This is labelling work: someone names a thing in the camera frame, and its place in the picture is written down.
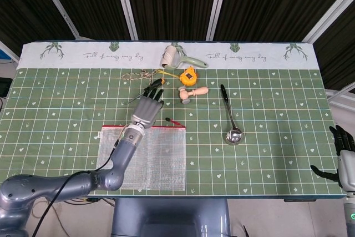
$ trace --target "grid pattern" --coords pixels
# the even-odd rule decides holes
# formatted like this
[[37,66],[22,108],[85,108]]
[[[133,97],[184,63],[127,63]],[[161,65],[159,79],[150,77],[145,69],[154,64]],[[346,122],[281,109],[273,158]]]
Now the grid pattern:
[[[0,121],[0,180],[19,173],[68,175],[94,169],[102,125],[124,125],[148,80],[122,80],[138,69],[19,69]],[[186,190],[96,191],[96,195],[338,195],[331,112],[319,70],[198,70],[207,95],[183,105],[178,79],[165,76],[165,117],[186,125]],[[237,125],[237,146],[220,94],[224,84]]]

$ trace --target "rope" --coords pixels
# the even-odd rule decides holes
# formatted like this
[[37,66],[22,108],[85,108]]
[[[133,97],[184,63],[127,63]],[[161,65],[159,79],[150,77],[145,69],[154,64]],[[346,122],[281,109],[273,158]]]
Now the rope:
[[152,72],[147,72],[146,70],[142,69],[140,73],[125,73],[121,76],[122,80],[140,80],[140,79],[149,79],[149,83],[151,84],[153,81],[153,75],[156,73],[156,71]]

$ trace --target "yellow tape measure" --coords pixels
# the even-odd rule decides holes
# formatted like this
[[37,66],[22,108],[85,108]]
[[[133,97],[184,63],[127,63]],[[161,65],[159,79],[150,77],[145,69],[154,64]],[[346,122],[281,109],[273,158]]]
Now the yellow tape measure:
[[189,67],[180,75],[180,81],[186,86],[195,85],[197,82],[197,73],[195,72],[195,69],[193,67]]

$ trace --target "lint roller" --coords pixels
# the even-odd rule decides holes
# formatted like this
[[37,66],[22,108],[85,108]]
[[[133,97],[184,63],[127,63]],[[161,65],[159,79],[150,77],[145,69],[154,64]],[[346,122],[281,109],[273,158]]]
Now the lint roller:
[[209,66],[206,62],[197,58],[188,57],[182,46],[179,46],[178,44],[167,46],[163,58],[160,61],[160,65],[167,70],[174,70],[177,69],[181,63],[188,63],[189,65],[194,65],[203,69]]

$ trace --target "spoon handle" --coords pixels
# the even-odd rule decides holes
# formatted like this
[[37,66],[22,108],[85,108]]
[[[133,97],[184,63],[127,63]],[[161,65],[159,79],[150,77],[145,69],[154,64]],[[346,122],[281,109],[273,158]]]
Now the spoon handle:
[[234,121],[233,121],[233,115],[232,115],[231,107],[229,105],[227,91],[226,91],[226,88],[224,87],[223,84],[221,84],[221,91],[222,91],[222,95],[224,98],[224,102],[226,102],[226,105],[227,105],[227,110],[229,113],[229,118],[231,119],[232,126],[233,126],[233,128],[237,128]]

